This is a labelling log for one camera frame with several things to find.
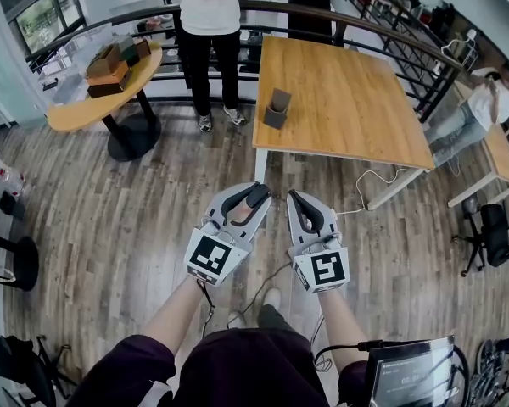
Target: black chair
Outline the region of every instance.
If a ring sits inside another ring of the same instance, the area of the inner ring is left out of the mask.
[[[70,346],[60,347],[59,354],[51,360],[42,340],[45,337],[37,337],[39,352],[36,354],[32,351],[32,341],[0,337],[0,376],[25,384],[34,393],[30,399],[20,396],[24,405],[41,402],[46,407],[55,407],[54,388],[67,399],[70,395],[64,390],[62,382],[76,385],[58,369],[60,356]]]
[[[503,206],[490,204],[481,208],[483,227],[481,228],[480,234],[473,221],[473,213],[467,212],[465,216],[471,225],[473,237],[461,237],[458,235],[452,237],[453,241],[463,240],[473,245],[469,263],[467,264],[467,268],[460,273],[461,276],[467,276],[477,254],[481,259],[481,265],[477,267],[477,270],[482,271],[484,269],[486,260],[484,258],[483,249],[486,250],[486,259],[488,263],[493,267],[499,267],[507,262],[509,260],[509,222]]]

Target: floor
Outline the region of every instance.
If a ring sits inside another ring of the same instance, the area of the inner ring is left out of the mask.
[[[449,99],[440,112],[454,104]],[[127,104],[118,118],[136,108]],[[12,236],[31,235],[41,260],[33,291],[4,288],[6,333],[44,333],[50,347],[69,343],[64,368],[76,379],[123,337],[139,332],[185,276],[183,252],[212,196],[254,175],[252,125],[237,128],[215,109],[214,130],[201,134],[190,106],[153,108],[162,137],[145,157],[126,164],[108,156],[105,131],[59,134],[42,126],[0,134],[0,156],[30,184],[25,220],[14,224]],[[254,108],[246,106],[244,113],[252,118]],[[217,306],[210,332],[225,328],[229,311],[242,309],[263,279],[287,263],[288,189],[313,194],[339,212],[361,206],[355,181],[364,170],[394,176],[393,166],[322,156],[270,153],[268,163],[273,205],[250,259],[210,291]],[[468,149],[460,163],[457,178],[443,166],[379,209],[339,218],[350,256],[350,283],[342,290],[369,338],[454,334],[472,358],[484,338],[509,336],[509,263],[459,276],[470,249],[451,243],[450,236],[469,233],[469,226],[460,207],[448,209],[446,203],[487,167],[480,147]],[[360,183],[366,200],[385,186],[371,175]],[[479,198],[497,191],[494,185]],[[305,293],[289,268],[272,283],[282,290],[286,319],[310,337],[320,311],[316,296]],[[248,323],[259,307],[258,300]],[[207,310],[202,303],[177,364],[199,340]],[[316,347],[326,345],[322,330]],[[322,380],[334,401],[335,371]]]

